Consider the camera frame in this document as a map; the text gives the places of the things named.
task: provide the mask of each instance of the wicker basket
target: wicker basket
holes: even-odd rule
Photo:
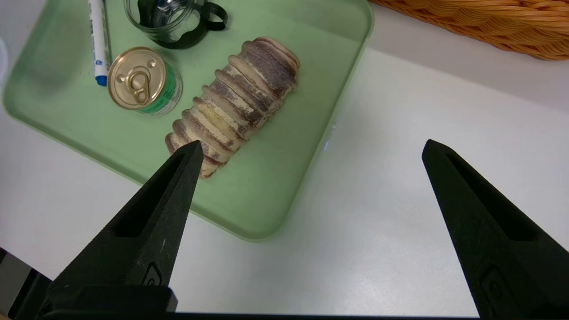
[[[569,59],[569,0],[370,1],[503,50]]]

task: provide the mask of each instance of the bread loaf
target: bread loaf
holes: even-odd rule
[[[204,162],[200,178],[225,166],[231,156],[274,116],[289,92],[296,89],[300,61],[273,38],[246,41],[241,53],[215,70],[216,79],[202,87],[193,107],[182,111],[166,135],[174,153],[181,146],[201,141]]]

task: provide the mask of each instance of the tray rim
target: tray rim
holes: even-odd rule
[[[289,219],[289,217],[290,217],[291,211],[294,209],[294,207],[296,206],[296,204],[297,204],[297,202],[298,202],[299,195],[302,193],[302,191],[303,191],[303,189],[304,189],[304,184],[306,183],[306,180],[307,180],[308,176],[310,175],[310,172],[312,171],[312,169],[313,169],[313,167],[314,167],[316,161],[318,160],[318,156],[320,155],[320,152],[321,152],[321,150],[322,150],[324,144],[328,141],[328,136],[329,136],[330,130],[332,129],[332,126],[333,126],[334,123],[335,123],[335,120],[336,120],[338,111],[340,110],[340,108],[339,108],[340,103],[343,101],[343,98],[344,98],[344,95],[345,95],[345,93],[346,93],[346,91],[347,91],[347,88],[348,88],[350,82],[352,81],[352,77],[353,77],[353,75],[355,74],[355,71],[356,71],[356,69],[357,69],[357,66],[359,65],[359,62],[360,62],[360,60],[361,60],[361,57],[362,57],[362,55],[363,55],[365,49],[367,48],[369,39],[370,39],[370,37],[371,37],[371,35],[372,35],[373,29],[374,29],[374,26],[375,26],[376,16],[375,16],[375,14],[374,14],[374,11],[373,11],[373,8],[372,8],[372,6],[371,6],[371,3],[369,3],[368,0],[360,0],[360,2],[362,2],[362,5],[364,5],[364,3],[367,4],[366,7],[368,8],[368,14],[369,14],[369,16],[368,16],[368,18],[369,18],[368,31],[367,31],[367,33],[366,33],[366,35],[365,35],[365,37],[364,37],[364,41],[361,42],[360,50],[359,50],[359,52],[358,52],[356,58],[355,58],[354,61],[353,61],[352,69],[351,69],[351,71],[350,71],[348,77],[346,77],[346,79],[345,79],[345,81],[344,81],[344,85],[343,85],[343,87],[342,87],[342,90],[341,90],[341,92],[340,92],[340,95],[338,96],[338,99],[336,100],[336,103],[335,103],[334,107],[332,108],[332,114],[330,115],[330,118],[329,118],[329,120],[328,120],[328,123],[326,124],[326,128],[325,128],[325,129],[323,130],[323,132],[322,132],[322,137],[320,138],[320,141],[318,142],[318,146],[317,146],[316,149],[314,150],[314,153],[313,153],[313,155],[312,155],[312,158],[311,158],[311,160],[310,160],[310,163],[308,164],[308,166],[306,167],[306,170],[304,171],[304,174],[303,174],[303,176],[302,176],[302,179],[300,180],[300,183],[299,183],[299,185],[298,185],[298,188],[297,188],[297,190],[296,190],[296,193],[295,193],[294,197],[292,198],[292,200],[290,201],[290,204],[288,205],[288,209],[286,210],[286,213],[283,215],[282,220],[277,224],[277,226],[276,226],[274,229],[271,229],[271,230],[266,231],[263,236],[260,236],[260,237],[246,237],[245,235],[239,234],[239,233],[235,232],[234,230],[231,230],[231,229],[229,229],[229,228],[227,228],[227,227],[225,227],[225,226],[223,226],[223,225],[221,225],[221,224],[219,224],[219,223],[213,221],[212,219],[209,219],[208,217],[206,217],[206,216],[200,214],[200,213],[199,213],[199,209],[196,209],[196,207],[198,207],[198,205],[197,205],[197,204],[194,204],[194,202],[192,202],[192,205],[190,206],[190,212],[191,212],[192,214],[194,214],[195,216],[197,216],[197,217],[199,217],[199,218],[201,218],[201,219],[203,219],[203,220],[205,220],[205,221],[207,221],[207,222],[209,222],[209,223],[215,225],[216,227],[218,227],[218,228],[224,230],[225,232],[228,232],[229,234],[231,234],[231,235],[233,235],[233,236],[235,236],[235,237],[237,237],[237,238],[239,238],[239,239],[241,239],[241,240],[244,240],[244,241],[247,241],[247,242],[251,242],[251,243],[263,242],[263,241],[266,241],[266,240],[268,240],[268,239],[270,239],[270,238],[273,238],[273,237],[275,237],[275,236],[277,236],[277,235],[280,234],[280,232],[282,231],[284,225],[286,224],[286,221],[287,221],[287,220]],[[6,92],[6,90],[8,89],[8,87],[10,87],[10,84],[11,84],[10,79],[11,79],[11,77],[12,77],[12,73],[13,73],[13,71],[16,69],[16,66],[21,63],[20,59],[21,59],[21,57],[22,57],[22,53],[24,53],[24,52],[26,51],[26,48],[30,45],[30,38],[31,38],[31,35],[34,33],[34,30],[37,28],[38,22],[40,21],[41,17],[42,17],[43,14],[45,13],[45,10],[46,10],[47,5],[48,5],[48,1],[46,1],[45,4],[44,4],[44,6],[42,7],[42,10],[41,10],[40,14],[38,15],[38,18],[37,18],[37,20],[34,22],[34,26],[33,26],[33,28],[31,29],[31,32],[30,32],[28,38],[26,39],[26,42],[25,42],[24,46],[22,47],[22,51],[19,53],[19,55],[18,55],[18,57],[17,57],[17,59],[16,59],[16,62],[14,63],[13,67],[9,70],[9,73],[7,74],[7,76],[6,76],[6,78],[5,78],[5,79],[6,79],[6,82],[5,82],[5,84],[4,84],[4,86],[3,86],[3,90],[2,90],[2,92],[1,92],[1,94],[2,94],[1,99],[2,99],[2,105],[3,105],[4,111],[6,112],[6,114],[8,114],[8,116],[10,116],[10,118],[12,118],[13,120],[15,120],[15,121],[17,121],[17,122],[19,122],[19,123],[25,125],[26,127],[31,128],[31,129],[33,129],[34,131],[41,133],[41,134],[44,135],[45,137],[47,137],[47,138],[49,138],[49,139],[51,139],[51,140],[53,140],[53,141],[56,141],[56,142],[62,144],[63,146],[65,146],[65,147],[67,147],[67,148],[69,148],[69,149],[71,149],[71,150],[73,150],[73,151],[75,151],[75,152],[81,154],[83,157],[85,157],[85,158],[87,158],[87,159],[89,159],[89,160],[91,160],[91,161],[93,161],[93,162],[95,162],[95,163],[98,163],[100,166],[102,166],[102,167],[108,169],[109,171],[112,171],[112,172],[114,172],[114,173],[116,173],[116,174],[118,174],[118,175],[120,175],[120,176],[122,176],[122,177],[124,177],[124,178],[126,178],[126,179],[128,179],[128,180],[130,180],[130,181],[132,181],[132,182],[134,182],[134,183],[136,183],[136,184],[139,185],[139,186],[143,185],[144,183],[146,183],[146,181],[141,181],[141,180],[137,179],[136,177],[130,177],[130,176],[128,176],[126,173],[124,173],[124,172],[122,172],[122,171],[118,171],[118,170],[116,170],[115,168],[112,168],[110,165],[107,165],[107,164],[104,163],[103,161],[100,161],[99,159],[95,159],[95,157],[93,157],[93,156],[91,156],[91,155],[89,155],[89,154],[87,154],[87,153],[85,153],[85,152],[79,150],[78,148],[72,146],[71,144],[66,143],[66,142],[64,142],[63,140],[61,140],[61,139],[59,139],[59,138],[57,138],[57,137],[55,137],[55,136],[50,135],[50,134],[47,132],[47,130],[41,130],[41,129],[40,129],[41,126],[33,126],[32,124],[30,124],[30,123],[26,122],[25,120],[23,120],[22,118],[18,117],[16,114],[12,114],[12,112],[11,112],[10,109],[9,109],[9,107],[6,105],[6,103],[5,103],[5,99],[6,99],[5,92]]]

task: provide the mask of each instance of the blue marker cap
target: blue marker cap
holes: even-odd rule
[[[106,87],[106,79],[107,76],[96,76],[95,80],[97,80],[97,84],[102,86],[102,87]]]

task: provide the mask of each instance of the pull tab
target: pull tab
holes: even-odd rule
[[[150,79],[143,71],[135,71],[129,75],[129,90],[134,100],[145,105],[150,99]]]

